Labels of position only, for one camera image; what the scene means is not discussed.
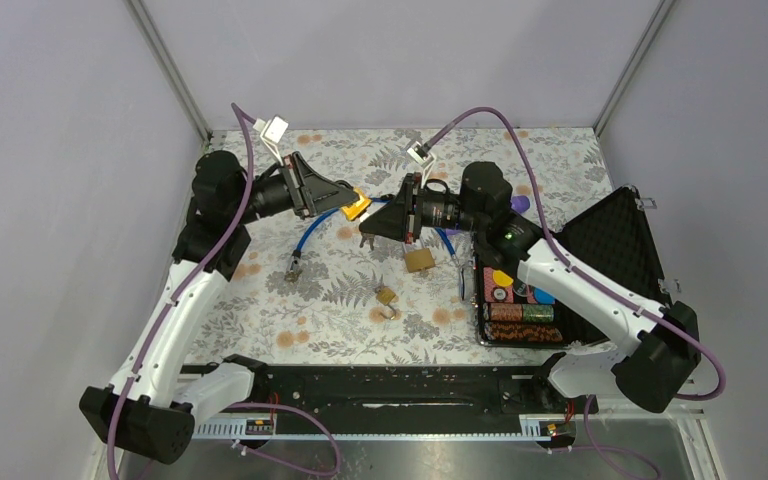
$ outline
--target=open case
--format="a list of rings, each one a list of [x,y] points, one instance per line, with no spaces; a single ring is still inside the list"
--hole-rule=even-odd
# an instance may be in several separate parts
[[[646,219],[644,202],[634,186],[626,185],[615,190],[576,216],[555,234],[555,239],[582,262],[623,287],[664,305],[672,305],[669,294],[662,288],[664,272]],[[549,312],[549,315],[539,322],[523,319],[528,318],[528,314],[516,320],[511,316],[491,316],[490,309],[499,308],[499,304],[532,308],[527,306],[535,302],[532,287],[514,284],[494,288],[497,286],[489,275],[485,280],[485,266],[477,257],[474,273],[477,336],[482,345],[557,349],[574,342],[588,345],[607,339],[591,323],[557,301],[546,305],[551,311],[542,307],[542,312]],[[515,293],[525,293],[525,288],[532,294],[531,299]],[[490,294],[494,290],[499,293],[496,297]],[[502,301],[490,302],[489,299]]]

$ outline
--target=black case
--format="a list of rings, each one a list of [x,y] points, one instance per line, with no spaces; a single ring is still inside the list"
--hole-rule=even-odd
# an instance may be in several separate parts
[[[664,305],[671,306],[669,294],[662,291],[664,278],[646,213],[634,186],[626,185],[570,220],[555,239],[582,262],[623,287]],[[479,343],[487,346],[564,348],[572,342],[588,345],[607,340],[605,335],[566,305],[555,302],[555,319],[546,326],[556,327],[562,342],[491,340],[484,319],[484,265],[475,259],[475,304]],[[524,303],[519,296],[515,303]]]

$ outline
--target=gray floor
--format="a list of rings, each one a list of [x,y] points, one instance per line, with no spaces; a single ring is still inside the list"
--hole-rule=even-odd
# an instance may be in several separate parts
[[[587,444],[578,422],[577,445]],[[692,478],[678,431],[669,420],[593,422],[600,444],[634,449],[651,458],[665,479]],[[344,460],[334,478],[364,480],[473,480],[523,478],[528,480],[621,479],[592,451],[553,454],[522,442],[340,442]],[[328,469],[333,461],[327,442],[272,442],[264,451],[310,468]],[[648,467],[627,457],[615,460],[632,473],[650,477]],[[136,478],[144,462],[125,465],[123,478]],[[227,442],[194,441],[173,465],[154,465],[152,480],[306,479],[315,478],[271,462],[241,458]]]

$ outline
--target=white wall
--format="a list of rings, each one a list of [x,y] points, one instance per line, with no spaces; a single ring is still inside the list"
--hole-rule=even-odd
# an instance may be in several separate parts
[[[0,480],[78,478],[198,145],[123,2],[0,0]]]
[[[590,126],[658,0],[146,0],[208,123]],[[498,123],[475,117],[480,125]]]
[[[768,2],[680,2],[603,145],[729,374],[705,406],[727,476],[768,478]]]

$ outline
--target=leaf pattern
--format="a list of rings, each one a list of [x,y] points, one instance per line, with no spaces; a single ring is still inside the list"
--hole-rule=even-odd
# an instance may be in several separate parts
[[[298,150],[322,175],[345,180],[369,196],[395,193],[413,171],[405,148],[431,138],[436,130],[288,131],[280,145]],[[477,160],[496,162],[517,194],[532,199],[531,182],[513,141],[500,129],[456,129],[435,148],[433,173],[457,191],[463,168]],[[541,187],[552,228],[610,193],[601,150],[590,129],[518,130]],[[216,147],[245,162],[240,132],[228,132]],[[255,173],[272,163],[254,144]],[[534,209],[525,217],[537,222]],[[206,316],[187,361],[205,363],[233,353],[277,364],[540,364],[552,351],[485,348],[476,342],[475,310],[458,297],[458,272],[439,237],[423,230],[423,245],[437,266],[408,274],[402,244],[376,239],[375,251],[358,248],[356,224],[341,215],[326,220],[302,252],[297,282],[284,280],[296,243],[312,220],[290,213],[247,226],[252,237],[234,279]],[[468,234],[450,236],[459,263],[471,258]],[[472,271],[467,273],[471,292]],[[375,287],[398,295],[393,320],[381,315]]]

